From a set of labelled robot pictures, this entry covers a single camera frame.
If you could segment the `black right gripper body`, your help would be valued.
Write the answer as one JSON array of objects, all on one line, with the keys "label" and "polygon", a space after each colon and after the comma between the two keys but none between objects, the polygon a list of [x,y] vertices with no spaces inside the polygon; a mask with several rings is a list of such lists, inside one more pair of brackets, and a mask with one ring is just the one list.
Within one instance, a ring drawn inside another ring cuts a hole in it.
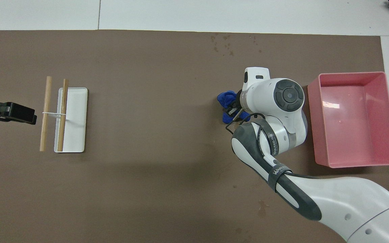
[{"label": "black right gripper body", "polygon": [[242,89],[236,94],[235,108],[238,111],[245,111],[247,107],[247,94]]}]

